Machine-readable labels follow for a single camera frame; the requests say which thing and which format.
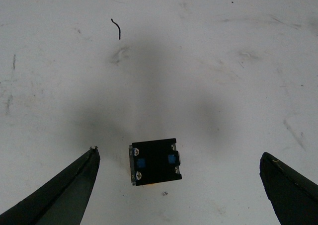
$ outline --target black box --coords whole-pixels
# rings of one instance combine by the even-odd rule
[[[132,143],[129,146],[131,182],[154,184],[182,179],[176,139]]]

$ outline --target black component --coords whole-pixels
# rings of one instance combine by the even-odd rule
[[[260,177],[282,225],[318,224],[318,186],[265,152]]]
[[[176,139],[137,142],[129,146],[131,182],[154,184],[182,179]]]
[[[97,148],[91,148],[33,194],[1,214],[0,224],[80,224],[96,180],[99,161]]]

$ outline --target white table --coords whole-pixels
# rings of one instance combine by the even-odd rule
[[[84,225],[278,225],[259,159],[318,183],[317,49],[318,0],[0,0],[0,213],[98,146]],[[183,179],[132,186],[166,138]]]

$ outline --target small object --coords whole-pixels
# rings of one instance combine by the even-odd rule
[[[265,152],[260,177],[281,225],[318,224],[318,186]]]
[[[132,143],[129,146],[132,184],[139,186],[182,179],[175,143],[176,139]]]
[[[115,21],[113,21],[113,19],[111,19],[111,22],[113,22],[117,27],[118,27],[118,31],[119,31],[119,40],[120,40],[120,27],[119,27],[119,25],[115,22]]]

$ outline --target black wire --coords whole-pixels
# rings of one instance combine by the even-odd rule
[[[115,25],[117,25],[118,30],[119,30],[119,40],[120,40],[120,27],[119,27],[119,25],[118,25],[115,21],[113,21],[113,19],[111,19],[111,22],[113,22]]]

